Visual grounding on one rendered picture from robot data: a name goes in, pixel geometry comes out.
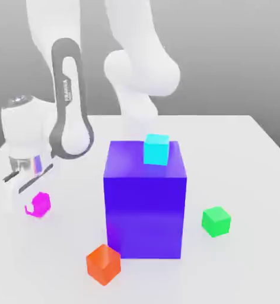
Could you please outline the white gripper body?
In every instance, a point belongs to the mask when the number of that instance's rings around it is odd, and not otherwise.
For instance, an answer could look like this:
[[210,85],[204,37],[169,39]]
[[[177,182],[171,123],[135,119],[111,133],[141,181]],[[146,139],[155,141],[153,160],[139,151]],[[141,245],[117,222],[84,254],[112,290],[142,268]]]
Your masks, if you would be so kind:
[[34,171],[34,166],[28,169],[20,167],[14,171],[15,176],[11,178],[11,205],[28,205],[33,197],[44,190],[44,181],[53,167],[53,163],[49,163],[39,173]]

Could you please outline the large purple box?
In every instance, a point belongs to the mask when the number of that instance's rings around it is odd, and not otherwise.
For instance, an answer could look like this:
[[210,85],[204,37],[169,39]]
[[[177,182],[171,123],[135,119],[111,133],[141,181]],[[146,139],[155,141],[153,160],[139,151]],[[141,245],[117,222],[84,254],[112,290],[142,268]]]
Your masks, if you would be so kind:
[[107,244],[123,259],[179,259],[187,174],[179,143],[166,166],[144,164],[142,141],[111,141],[103,176]]

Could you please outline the small orange cube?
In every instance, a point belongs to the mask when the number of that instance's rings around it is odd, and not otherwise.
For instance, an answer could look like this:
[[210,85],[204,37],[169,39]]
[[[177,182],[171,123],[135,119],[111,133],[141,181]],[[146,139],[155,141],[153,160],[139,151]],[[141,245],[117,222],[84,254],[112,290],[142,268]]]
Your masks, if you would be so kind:
[[102,286],[109,284],[121,272],[120,253],[106,244],[87,255],[86,263],[88,275]]

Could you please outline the small cyan cube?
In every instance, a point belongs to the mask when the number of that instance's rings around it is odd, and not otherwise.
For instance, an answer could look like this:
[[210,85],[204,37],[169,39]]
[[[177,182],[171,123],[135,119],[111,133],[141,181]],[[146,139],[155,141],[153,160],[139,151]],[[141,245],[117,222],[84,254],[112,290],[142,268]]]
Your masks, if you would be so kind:
[[168,135],[148,134],[144,141],[144,164],[166,166],[169,143]]

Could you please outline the small magenta cube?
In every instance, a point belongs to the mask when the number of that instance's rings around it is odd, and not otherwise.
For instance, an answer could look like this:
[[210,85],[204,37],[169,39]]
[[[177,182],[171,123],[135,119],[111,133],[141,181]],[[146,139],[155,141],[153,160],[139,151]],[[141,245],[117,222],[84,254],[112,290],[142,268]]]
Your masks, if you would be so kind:
[[39,192],[31,201],[33,211],[29,211],[25,205],[27,215],[42,218],[51,208],[50,196],[45,192]]

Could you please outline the small green cube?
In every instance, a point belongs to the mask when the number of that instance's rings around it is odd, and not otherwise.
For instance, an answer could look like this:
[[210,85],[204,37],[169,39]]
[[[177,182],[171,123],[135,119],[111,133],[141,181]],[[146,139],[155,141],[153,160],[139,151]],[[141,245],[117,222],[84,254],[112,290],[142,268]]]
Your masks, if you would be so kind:
[[220,206],[208,208],[203,211],[201,225],[212,238],[215,238],[230,231],[231,216]]

